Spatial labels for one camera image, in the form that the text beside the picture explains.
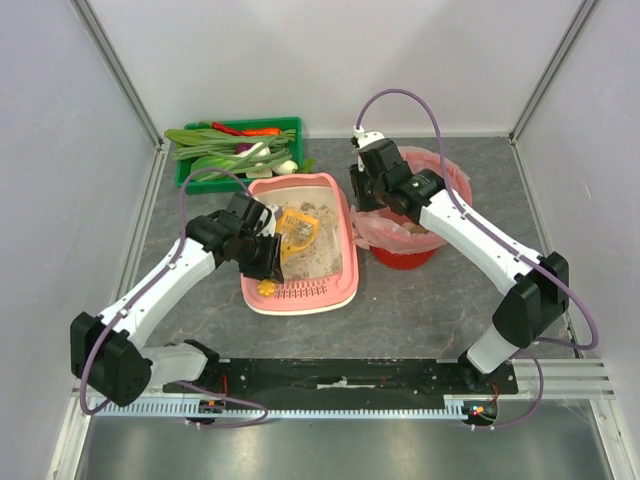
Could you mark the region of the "yellow litter scoop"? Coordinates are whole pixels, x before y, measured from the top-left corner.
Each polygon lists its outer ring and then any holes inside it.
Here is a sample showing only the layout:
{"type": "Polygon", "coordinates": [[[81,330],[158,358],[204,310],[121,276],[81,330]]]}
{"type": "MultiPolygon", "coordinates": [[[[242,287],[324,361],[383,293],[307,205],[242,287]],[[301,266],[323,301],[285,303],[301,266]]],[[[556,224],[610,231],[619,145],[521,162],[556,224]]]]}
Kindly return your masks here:
{"type": "Polygon", "coordinates": [[[293,280],[299,256],[308,250],[319,230],[320,221],[292,208],[277,207],[275,232],[281,236],[280,260],[284,279],[293,280]]]}

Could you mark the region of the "pink plastic bin liner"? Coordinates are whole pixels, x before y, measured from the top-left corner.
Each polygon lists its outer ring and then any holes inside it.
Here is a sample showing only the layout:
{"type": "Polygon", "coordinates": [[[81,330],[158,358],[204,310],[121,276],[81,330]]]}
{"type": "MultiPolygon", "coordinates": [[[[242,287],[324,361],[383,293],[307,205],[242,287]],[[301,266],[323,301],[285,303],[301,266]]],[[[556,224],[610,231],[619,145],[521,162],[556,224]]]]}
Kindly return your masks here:
{"type": "Polygon", "coordinates": [[[399,147],[389,138],[360,148],[349,174],[351,220],[363,248],[394,254],[438,249],[446,240],[420,225],[421,208],[433,206],[435,195],[449,190],[460,204],[472,204],[469,178],[456,164],[426,149],[399,147]]]}

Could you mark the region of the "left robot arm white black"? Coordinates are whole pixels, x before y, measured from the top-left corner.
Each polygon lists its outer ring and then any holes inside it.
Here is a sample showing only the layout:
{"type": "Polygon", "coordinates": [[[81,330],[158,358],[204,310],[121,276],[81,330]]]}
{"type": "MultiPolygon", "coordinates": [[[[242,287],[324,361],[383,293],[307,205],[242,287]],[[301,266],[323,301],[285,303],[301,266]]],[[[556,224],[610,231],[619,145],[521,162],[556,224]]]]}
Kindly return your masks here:
{"type": "Polygon", "coordinates": [[[70,326],[71,370],[80,389],[92,388],[124,407],[147,388],[199,381],[219,356],[195,340],[149,347],[147,341],[172,308],[225,262],[241,275],[280,283],[281,208],[245,193],[186,222],[169,253],[131,291],[100,314],[80,313],[70,326]]]}

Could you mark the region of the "pink litter box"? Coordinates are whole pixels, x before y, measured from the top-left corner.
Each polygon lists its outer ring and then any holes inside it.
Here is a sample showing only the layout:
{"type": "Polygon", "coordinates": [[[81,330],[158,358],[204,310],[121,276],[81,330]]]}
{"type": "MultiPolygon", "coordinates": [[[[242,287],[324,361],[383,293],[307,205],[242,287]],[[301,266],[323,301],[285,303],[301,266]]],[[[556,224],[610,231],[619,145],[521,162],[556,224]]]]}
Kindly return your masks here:
{"type": "Polygon", "coordinates": [[[312,280],[284,282],[265,297],[259,293],[259,282],[240,278],[246,304],[264,315],[307,315],[341,308],[355,296],[359,283],[359,267],[349,205],[344,192],[326,173],[292,174],[252,182],[249,190],[257,200],[281,206],[286,202],[318,202],[337,211],[342,268],[339,273],[312,280]]]}

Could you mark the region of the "clumped litter lump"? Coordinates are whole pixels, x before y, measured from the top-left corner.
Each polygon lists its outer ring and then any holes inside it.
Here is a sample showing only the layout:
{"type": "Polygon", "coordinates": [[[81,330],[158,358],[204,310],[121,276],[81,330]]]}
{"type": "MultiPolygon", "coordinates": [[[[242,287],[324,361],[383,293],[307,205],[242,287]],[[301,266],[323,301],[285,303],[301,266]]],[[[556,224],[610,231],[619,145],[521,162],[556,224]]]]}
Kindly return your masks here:
{"type": "Polygon", "coordinates": [[[311,239],[315,232],[313,223],[307,221],[296,221],[292,227],[292,238],[296,243],[305,243],[311,239]]]}

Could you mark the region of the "red trash bin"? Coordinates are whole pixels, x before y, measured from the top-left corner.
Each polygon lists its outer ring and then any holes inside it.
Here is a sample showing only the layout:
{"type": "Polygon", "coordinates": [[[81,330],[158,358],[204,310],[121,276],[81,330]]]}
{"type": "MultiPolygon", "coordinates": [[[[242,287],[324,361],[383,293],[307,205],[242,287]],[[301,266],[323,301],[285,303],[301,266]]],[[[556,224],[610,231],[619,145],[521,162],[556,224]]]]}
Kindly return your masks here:
{"type": "MultiPolygon", "coordinates": [[[[402,158],[411,171],[424,169],[442,175],[439,154],[425,148],[401,146],[402,158]]],[[[446,171],[453,189],[472,205],[469,176],[454,162],[445,160],[446,171]]],[[[383,265],[396,270],[413,270],[428,262],[446,241],[424,227],[413,224],[406,217],[393,213],[389,208],[367,214],[363,226],[357,227],[367,248],[383,265]]]]}

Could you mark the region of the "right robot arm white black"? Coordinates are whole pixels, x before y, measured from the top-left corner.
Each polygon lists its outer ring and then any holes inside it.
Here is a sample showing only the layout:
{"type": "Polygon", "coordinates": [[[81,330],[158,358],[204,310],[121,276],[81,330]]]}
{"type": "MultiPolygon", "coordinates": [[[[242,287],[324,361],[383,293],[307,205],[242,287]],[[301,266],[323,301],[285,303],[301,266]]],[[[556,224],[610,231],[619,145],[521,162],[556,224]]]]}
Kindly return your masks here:
{"type": "Polygon", "coordinates": [[[394,141],[374,132],[351,142],[358,152],[350,167],[357,210],[387,207],[437,234],[502,294],[491,326],[461,357],[477,375],[493,373],[566,312],[569,299],[557,285],[568,280],[564,257],[542,256],[506,235],[449,193],[442,175],[412,172],[394,141]]]}

